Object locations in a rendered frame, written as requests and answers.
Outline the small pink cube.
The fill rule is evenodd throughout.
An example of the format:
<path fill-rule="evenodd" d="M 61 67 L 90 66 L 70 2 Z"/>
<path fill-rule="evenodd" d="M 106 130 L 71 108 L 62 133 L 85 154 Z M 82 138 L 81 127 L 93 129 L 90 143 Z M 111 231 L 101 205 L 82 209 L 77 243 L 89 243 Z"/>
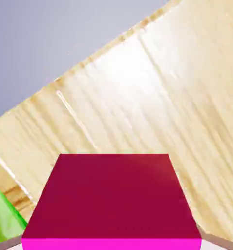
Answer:
<path fill-rule="evenodd" d="M 61 154 L 23 250 L 200 250 L 167 154 Z"/>

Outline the large green box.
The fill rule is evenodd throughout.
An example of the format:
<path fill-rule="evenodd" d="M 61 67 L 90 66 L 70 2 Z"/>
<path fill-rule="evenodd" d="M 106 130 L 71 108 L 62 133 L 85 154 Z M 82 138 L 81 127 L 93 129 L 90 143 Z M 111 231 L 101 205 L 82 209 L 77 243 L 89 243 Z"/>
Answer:
<path fill-rule="evenodd" d="M 27 222 L 0 191 L 0 243 L 22 235 Z"/>

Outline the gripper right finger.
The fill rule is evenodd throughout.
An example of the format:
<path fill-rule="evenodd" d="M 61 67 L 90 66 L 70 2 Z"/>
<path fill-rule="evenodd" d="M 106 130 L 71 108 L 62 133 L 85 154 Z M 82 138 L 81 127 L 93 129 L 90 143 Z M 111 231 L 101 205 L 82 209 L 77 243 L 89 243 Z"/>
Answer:
<path fill-rule="evenodd" d="M 201 233 L 202 243 L 200 250 L 233 250 L 233 242 L 214 236 Z"/>

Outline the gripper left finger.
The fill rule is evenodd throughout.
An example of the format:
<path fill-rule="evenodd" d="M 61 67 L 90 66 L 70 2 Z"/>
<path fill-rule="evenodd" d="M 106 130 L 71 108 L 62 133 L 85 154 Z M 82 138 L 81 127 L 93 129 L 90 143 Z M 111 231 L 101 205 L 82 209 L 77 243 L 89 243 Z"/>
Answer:
<path fill-rule="evenodd" d="M 0 250 L 7 250 L 11 247 L 19 245 L 21 243 L 21 237 L 11 238 L 9 240 L 0 243 Z"/>

